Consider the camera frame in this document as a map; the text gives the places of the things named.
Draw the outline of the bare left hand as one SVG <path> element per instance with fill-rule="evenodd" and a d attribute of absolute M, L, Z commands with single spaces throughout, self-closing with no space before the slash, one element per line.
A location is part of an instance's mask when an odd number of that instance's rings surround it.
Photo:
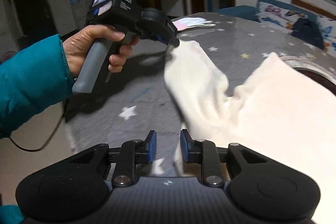
<path fill-rule="evenodd" d="M 96 39 L 107 39 L 110 42 L 120 42 L 125 37 L 123 32 L 112 26 L 90 25 L 84 27 L 77 34 L 74 34 L 63 42 L 64 53 L 70 73 L 77 77 L 84 64 L 85 58 Z M 137 35 L 131 38 L 130 43 L 123 45 L 119 52 L 109 56 L 108 70 L 112 73 L 119 73 L 126 63 L 126 58 L 132 54 L 132 46 L 139 43 Z"/>

